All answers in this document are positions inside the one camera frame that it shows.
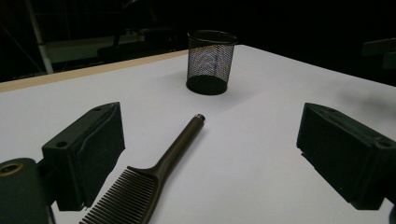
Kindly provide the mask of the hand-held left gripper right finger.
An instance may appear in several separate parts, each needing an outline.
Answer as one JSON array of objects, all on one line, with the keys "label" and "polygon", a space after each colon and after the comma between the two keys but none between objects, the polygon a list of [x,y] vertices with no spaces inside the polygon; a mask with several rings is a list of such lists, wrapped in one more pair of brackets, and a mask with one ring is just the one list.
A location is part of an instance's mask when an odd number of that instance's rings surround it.
[{"label": "hand-held left gripper right finger", "polygon": [[306,103],[297,148],[358,210],[396,205],[396,142],[324,105]]}]

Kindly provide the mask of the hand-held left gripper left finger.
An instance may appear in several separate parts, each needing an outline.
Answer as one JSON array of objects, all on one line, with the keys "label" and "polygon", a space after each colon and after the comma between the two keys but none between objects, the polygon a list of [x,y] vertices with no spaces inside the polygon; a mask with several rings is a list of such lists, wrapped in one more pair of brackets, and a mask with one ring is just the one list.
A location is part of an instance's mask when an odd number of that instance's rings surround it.
[{"label": "hand-held left gripper left finger", "polygon": [[92,206],[124,149],[118,102],[89,110],[50,139],[42,152],[56,174],[58,208],[79,211]]}]

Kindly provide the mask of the black mesh pen holder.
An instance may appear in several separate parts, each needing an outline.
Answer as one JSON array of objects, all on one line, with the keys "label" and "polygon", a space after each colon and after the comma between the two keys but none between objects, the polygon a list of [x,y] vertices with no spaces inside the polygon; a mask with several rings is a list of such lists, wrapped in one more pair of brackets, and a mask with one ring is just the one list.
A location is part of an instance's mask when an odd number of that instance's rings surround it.
[{"label": "black mesh pen holder", "polygon": [[236,36],[222,31],[197,30],[189,32],[188,39],[187,88],[202,95],[226,92]]}]

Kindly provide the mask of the white table sheet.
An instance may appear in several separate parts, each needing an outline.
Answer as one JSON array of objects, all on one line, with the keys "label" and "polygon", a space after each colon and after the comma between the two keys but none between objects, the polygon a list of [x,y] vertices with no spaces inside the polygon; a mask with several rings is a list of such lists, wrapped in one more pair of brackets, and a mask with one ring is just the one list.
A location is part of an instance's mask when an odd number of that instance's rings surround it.
[{"label": "white table sheet", "polygon": [[41,148],[89,109],[121,105],[117,164],[150,167],[196,114],[205,127],[163,190],[151,224],[387,224],[390,203],[358,211],[296,146],[305,103],[335,108],[396,139],[396,88],[237,46],[228,90],[189,91],[173,52],[0,83],[0,162]]}]

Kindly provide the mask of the white metal stand pole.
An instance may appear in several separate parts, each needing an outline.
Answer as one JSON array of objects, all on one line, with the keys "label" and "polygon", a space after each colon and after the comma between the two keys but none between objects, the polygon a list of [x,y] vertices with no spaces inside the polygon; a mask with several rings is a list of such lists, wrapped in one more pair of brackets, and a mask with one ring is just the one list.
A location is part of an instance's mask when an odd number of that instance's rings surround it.
[{"label": "white metal stand pole", "polygon": [[48,56],[47,50],[46,50],[46,45],[45,42],[43,40],[41,31],[39,29],[39,25],[35,16],[35,12],[31,3],[31,0],[23,0],[24,4],[26,5],[26,9],[29,15],[29,20],[30,23],[32,24],[32,28],[35,34],[35,39],[36,39],[36,43],[37,43],[37,47],[41,56],[41,59],[43,61],[43,64],[45,66],[46,72],[48,74],[52,74],[53,73],[53,68],[52,68],[52,64],[50,61],[50,58]]}]

